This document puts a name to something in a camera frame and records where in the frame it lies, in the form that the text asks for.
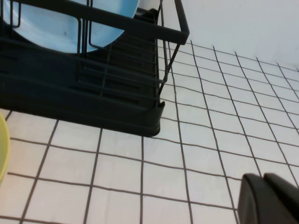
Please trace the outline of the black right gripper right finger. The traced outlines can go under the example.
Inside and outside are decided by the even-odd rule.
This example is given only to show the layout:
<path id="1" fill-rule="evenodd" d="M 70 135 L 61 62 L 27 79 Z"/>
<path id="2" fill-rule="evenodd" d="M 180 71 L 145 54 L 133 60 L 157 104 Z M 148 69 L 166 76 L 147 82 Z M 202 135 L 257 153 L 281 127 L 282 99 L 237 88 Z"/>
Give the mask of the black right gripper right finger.
<path id="1" fill-rule="evenodd" d="M 299 189 L 274 173 L 266 173 L 263 178 L 274 190 L 284 207 L 299 223 Z"/>

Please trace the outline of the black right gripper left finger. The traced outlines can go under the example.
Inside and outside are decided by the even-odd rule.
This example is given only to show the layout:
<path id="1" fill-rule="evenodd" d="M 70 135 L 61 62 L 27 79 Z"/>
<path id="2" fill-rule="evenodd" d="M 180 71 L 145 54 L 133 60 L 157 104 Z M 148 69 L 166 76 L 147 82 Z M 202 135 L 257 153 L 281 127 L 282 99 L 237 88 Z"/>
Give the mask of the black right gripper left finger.
<path id="1" fill-rule="evenodd" d="M 296 224 L 297 221 L 263 177 L 243 175 L 237 209 L 240 223 Z"/>

